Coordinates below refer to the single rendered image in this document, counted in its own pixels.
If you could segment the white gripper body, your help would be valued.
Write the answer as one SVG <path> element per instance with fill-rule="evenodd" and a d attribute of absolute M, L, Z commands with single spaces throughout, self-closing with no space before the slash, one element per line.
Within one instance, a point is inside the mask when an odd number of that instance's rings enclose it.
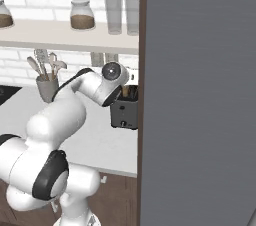
<path fill-rule="evenodd" d="M 129 71 L 129 85 L 137 85 L 139 82 L 139 71 L 137 69 L 128 69 Z"/>

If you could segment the dark grey toaster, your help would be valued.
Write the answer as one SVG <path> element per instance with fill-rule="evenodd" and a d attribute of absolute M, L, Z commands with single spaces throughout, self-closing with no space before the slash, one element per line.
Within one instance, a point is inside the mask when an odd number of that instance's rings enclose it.
<path fill-rule="evenodd" d="M 114 128 L 138 129 L 138 86 L 129 85 L 128 97 L 122 96 L 110 106 L 111 126 Z"/>

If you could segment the brown wooden side panel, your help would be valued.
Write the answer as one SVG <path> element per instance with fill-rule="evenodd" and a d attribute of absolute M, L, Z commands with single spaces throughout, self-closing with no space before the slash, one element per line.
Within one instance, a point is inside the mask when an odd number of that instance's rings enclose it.
<path fill-rule="evenodd" d="M 143 127 L 144 127 L 144 79 L 146 49 L 146 13 L 147 0 L 140 0 L 139 15 L 139 80 L 138 80 L 138 155 L 137 155 L 137 226 L 142 226 L 142 158 L 143 158 Z"/>

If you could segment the clear drinking glass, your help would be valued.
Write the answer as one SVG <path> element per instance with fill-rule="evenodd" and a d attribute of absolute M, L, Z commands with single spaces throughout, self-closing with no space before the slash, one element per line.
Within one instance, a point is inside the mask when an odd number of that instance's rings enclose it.
<path fill-rule="evenodd" d="M 108 33 L 122 33 L 122 0 L 105 0 Z"/>
<path fill-rule="evenodd" d="M 139 34 L 139 0 L 125 0 L 127 34 Z"/>

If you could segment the tall grey fridge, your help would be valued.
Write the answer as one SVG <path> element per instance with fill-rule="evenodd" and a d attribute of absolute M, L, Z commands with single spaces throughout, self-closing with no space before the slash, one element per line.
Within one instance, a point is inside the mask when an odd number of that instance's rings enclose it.
<path fill-rule="evenodd" d="M 256 210 L 256 0 L 146 5 L 141 226 Z"/>

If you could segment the pale kitchen utensil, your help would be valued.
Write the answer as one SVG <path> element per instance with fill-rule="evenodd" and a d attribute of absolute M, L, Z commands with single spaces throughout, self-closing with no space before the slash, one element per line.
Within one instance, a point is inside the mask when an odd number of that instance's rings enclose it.
<path fill-rule="evenodd" d="M 60 69 L 67 68 L 67 64 L 63 61 L 59 61 L 57 59 L 57 55 L 55 53 L 49 54 L 49 63 L 51 65 L 51 69 L 52 69 L 52 79 L 55 79 L 57 77 L 58 71 Z"/>

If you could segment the glass jar with brown contents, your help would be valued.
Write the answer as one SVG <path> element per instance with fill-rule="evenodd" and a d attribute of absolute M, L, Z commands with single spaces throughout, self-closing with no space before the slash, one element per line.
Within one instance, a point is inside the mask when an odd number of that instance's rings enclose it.
<path fill-rule="evenodd" d="M 89 0 L 72 0 L 70 24 L 76 30 L 91 30 L 95 27 L 93 11 Z"/>
<path fill-rule="evenodd" d="M 13 24 L 11 12 L 6 7 L 4 0 L 0 0 L 0 28 L 10 27 Z"/>

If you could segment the grey utensil pot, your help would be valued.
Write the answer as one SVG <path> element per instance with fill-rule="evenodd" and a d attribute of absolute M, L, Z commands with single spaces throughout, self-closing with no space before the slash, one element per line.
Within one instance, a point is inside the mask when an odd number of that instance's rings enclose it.
<path fill-rule="evenodd" d="M 38 76 L 36 78 L 36 84 L 42 100 L 46 103 L 51 103 L 52 97 L 59 87 L 58 78 L 53 77 L 51 73 L 48 74 L 47 80 L 41 76 Z"/>

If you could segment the pale slotted spatula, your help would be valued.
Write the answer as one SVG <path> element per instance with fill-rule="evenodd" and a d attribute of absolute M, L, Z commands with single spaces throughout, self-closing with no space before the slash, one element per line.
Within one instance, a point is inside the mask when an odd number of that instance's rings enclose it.
<path fill-rule="evenodd" d="M 44 75 L 44 79 L 46 81 L 49 80 L 47 70 L 45 68 L 45 63 L 48 61 L 48 54 L 46 49 L 35 49 L 34 50 L 34 55 L 40 65 L 40 68 L 42 70 L 42 73 Z"/>

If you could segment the wooden spoon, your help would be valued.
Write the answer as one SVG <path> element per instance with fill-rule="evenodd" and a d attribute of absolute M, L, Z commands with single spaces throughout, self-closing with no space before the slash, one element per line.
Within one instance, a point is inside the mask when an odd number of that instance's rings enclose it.
<path fill-rule="evenodd" d="M 35 61 L 34 58 L 32 58 L 31 56 L 27 57 L 27 62 L 29 63 L 29 65 L 31 66 L 32 69 L 34 69 L 39 76 L 44 79 L 43 74 L 41 73 L 40 67 L 37 64 L 37 62 Z"/>

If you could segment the brown base cupboard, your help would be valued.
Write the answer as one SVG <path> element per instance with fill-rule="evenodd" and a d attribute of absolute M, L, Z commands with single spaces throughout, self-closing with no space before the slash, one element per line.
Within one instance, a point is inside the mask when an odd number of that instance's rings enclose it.
<path fill-rule="evenodd" d="M 137 226 L 137 179 L 101 173 L 107 180 L 88 204 L 102 226 Z M 53 226 L 61 216 L 59 207 L 54 212 L 50 205 L 28 212 L 13 210 L 6 201 L 7 184 L 0 180 L 0 226 Z"/>

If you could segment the black hob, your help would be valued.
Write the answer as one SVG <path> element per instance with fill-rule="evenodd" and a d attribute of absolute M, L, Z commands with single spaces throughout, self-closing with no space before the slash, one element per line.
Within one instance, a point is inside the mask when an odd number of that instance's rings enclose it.
<path fill-rule="evenodd" d="M 20 87 L 0 85 L 0 106 L 20 90 Z"/>

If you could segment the white wall shelf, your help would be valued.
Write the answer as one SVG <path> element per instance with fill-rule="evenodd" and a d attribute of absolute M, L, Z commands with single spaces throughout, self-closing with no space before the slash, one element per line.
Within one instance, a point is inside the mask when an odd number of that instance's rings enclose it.
<path fill-rule="evenodd" d="M 16 20 L 11 27 L 0 28 L 0 46 L 85 51 L 115 54 L 139 54 L 139 37 L 122 33 L 110 35 L 106 23 L 92 30 L 73 30 L 69 22 Z"/>

